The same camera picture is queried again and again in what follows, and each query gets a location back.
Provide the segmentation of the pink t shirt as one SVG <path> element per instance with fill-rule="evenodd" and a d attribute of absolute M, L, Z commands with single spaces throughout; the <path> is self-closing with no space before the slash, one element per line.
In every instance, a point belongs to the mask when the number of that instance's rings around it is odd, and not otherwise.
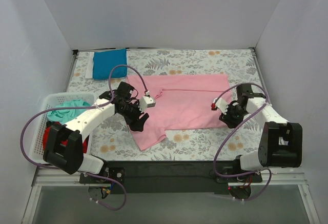
<path fill-rule="evenodd" d="M 146 112 L 149 118 L 143 132 L 132 132 L 140 150 L 158 144 L 166 138 L 167 130 L 194 130 L 225 127 L 219 120 L 220 111 L 213 111 L 211 104 L 220 94 L 230 102 L 231 93 L 226 74 L 201 75 L 129 75 L 127 81 L 141 98 L 148 88 L 156 101 Z"/>

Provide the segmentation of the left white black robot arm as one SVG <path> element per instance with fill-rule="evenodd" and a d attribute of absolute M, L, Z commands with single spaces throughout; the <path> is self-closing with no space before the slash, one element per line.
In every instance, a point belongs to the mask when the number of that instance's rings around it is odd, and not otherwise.
<path fill-rule="evenodd" d="M 91 173 L 92 178 L 103 183 L 109 177 L 105 161 L 84 152 L 86 138 L 103 121 L 119 114 L 124 117 L 131 131 L 141 132 L 149 118 L 146 109 L 156 101 L 147 91 L 141 98 L 132 96 L 135 88 L 122 82 L 115 90 L 99 96 L 92 107 L 64 124 L 53 124 L 49 129 L 43 160 L 68 174 Z"/>

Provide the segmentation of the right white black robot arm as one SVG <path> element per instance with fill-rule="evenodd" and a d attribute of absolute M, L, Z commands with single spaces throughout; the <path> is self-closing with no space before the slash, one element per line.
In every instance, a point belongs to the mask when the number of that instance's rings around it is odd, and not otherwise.
<path fill-rule="evenodd" d="M 302 162 L 303 129 L 280 116 L 268 103 L 264 93 L 256 93 L 251 83 L 235 85 L 237 99 L 228 103 L 219 95 L 211 104 L 220 110 L 220 121 L 237 130 L 247 118 L 254 118 L 262 127 L 262 136 L 256 152 L 239 155 L 233 161 L 232 176 L 245 181 L 251 171 L 268 167 L 297 168 Z"/>

